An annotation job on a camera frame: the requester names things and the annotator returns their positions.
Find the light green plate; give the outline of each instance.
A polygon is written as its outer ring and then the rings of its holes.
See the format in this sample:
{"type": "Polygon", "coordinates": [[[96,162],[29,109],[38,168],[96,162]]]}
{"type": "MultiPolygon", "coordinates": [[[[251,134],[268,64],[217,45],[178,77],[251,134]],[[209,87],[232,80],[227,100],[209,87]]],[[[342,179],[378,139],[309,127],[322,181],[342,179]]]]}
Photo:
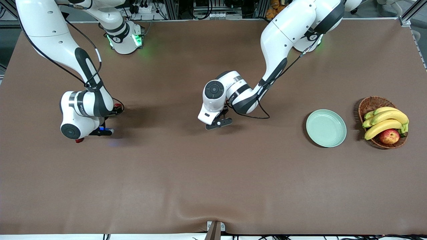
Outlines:
{"type": "Polygon", "coordinates": [[[344,120],[327,109],[312,112],[307,118],[306,128],[310,138],[324,147],[340,145],[347,135],[344,120]]]}

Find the table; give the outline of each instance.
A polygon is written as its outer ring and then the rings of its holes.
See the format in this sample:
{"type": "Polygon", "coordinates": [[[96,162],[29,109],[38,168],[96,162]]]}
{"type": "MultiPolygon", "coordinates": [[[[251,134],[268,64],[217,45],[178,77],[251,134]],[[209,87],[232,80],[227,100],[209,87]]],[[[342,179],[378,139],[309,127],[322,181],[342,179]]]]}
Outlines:
{"type": "Polygon", "coordinates": [[[197,120],[202,89],[225,70],[259,81],[264,21],[153,23],[124,56],[96,24],[77,26],[126,110],[107,121],[111,137],[62,136],[58,102],[83,87],[21,35],[0,87],[0,234],[198,232],[209,220],[233,234],[426,233],[427,74],[398,20],[344,20],[263,98],[271,119],[230,113],[213,131],[197,120]],[[354,107],[372,95],[409,116],[405,146],[361,140],[354,107]],[[320,108],[346,122],[339,147],[304,132],[320,108]]]}

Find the brown basket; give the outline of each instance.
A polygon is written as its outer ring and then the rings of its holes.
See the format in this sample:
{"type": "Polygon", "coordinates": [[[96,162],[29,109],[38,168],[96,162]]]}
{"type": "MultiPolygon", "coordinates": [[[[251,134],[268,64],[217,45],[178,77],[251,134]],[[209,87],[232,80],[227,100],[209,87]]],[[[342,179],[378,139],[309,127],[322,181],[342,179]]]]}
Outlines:
{"type": "MultiPolygon", "coordinates": [[[[394,105],[389,100],[387,100],[383,97],[378,97],[378,96],[371,96],[371,97],[367,97],[367,98],[363,99],[362,102],[359,104],[359,110],[358,110],[360,121],[363,123],[364,116],[368,112],[376,110],[376,109],[381,108],[381,107],[396,108],[396,105],[394,105]]],[[[400,138],[399,141],[397,141],[394,144],[383,144],[383,143],[381,143],[380,138],[377,135],[373,139],[371,139],[371,141],[374,144],[376,144],[382,148],[394,149],[394,148],[401,147],[403,144],[405,144],[407,139],[408,139],[408,137],[404,137],[404,138],[400,138]]]]}

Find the red apple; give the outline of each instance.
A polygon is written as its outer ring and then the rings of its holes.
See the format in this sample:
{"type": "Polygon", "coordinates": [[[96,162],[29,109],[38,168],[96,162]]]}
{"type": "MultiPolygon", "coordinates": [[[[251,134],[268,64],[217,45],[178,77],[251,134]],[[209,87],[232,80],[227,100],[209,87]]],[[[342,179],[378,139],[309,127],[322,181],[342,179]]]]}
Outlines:
{"type": "Polygon", "coordinates": [[[394,129],[388,129],[388,130],[382,131],[379,134],[379,137],[380,137],[380,141],[382,143],[393,144],[393,143],[396,143],[397,141],[399,141],[400,134],[394,129]]]}

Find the banana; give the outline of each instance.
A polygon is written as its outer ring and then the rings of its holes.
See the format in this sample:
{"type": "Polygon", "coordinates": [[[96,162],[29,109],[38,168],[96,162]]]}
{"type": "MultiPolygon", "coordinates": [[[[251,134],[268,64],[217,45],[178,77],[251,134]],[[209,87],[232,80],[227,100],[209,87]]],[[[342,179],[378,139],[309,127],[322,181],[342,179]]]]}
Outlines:
{"type": "Polygon", "coordinates": [[[365,139],[370,140],[380,132],[385,131],[387,129],[402,129],[402,124],[394,119],[384,120],[376,125],[373,125],[366,133],[365,139]]]}
{"type": "Polygon", "coordinates": [[[409,123],[408,117],[403,112],[396,110],[387,110],[376,114],[371,119],[371,125],[378,124],[387,119],[395,119],[399,121],[402,125],[409,123]]]}
{"type": "Polygon", "coordinates": [[[365,128],[372,127],[372,125],[371,125],[371,120],[372,120],[372,118],[369,118],[369,119],[365,120],[365,121],[363,122],[363,124],[362,124],[362,127],[363,127],[364,129],[365,129],[365,128]]]}
{"type": "Polygon", "coordinates": [[[367,113],[367,114],[365,115],[365,120],[368,120],[369,118],[373,117],[373,116],[374,116],[374,112],[375,112],[375,111],[370,111],[369,113],[367,113]]]}
{"type": "Polygon", "coordinates": [[[400,111],[400,110],[398,110],[398,109],[396,109],[396,108],[392,108],[392,107],[382,107],[382,108],[378,108],[377,110],[375,110],[373,114],[374,114],[374,116],[375,116],[375,115],[377,115],[377,114],[378,114],[378,113],[380,113],[380,112],[388,111],[388,110],[400,111]]]}

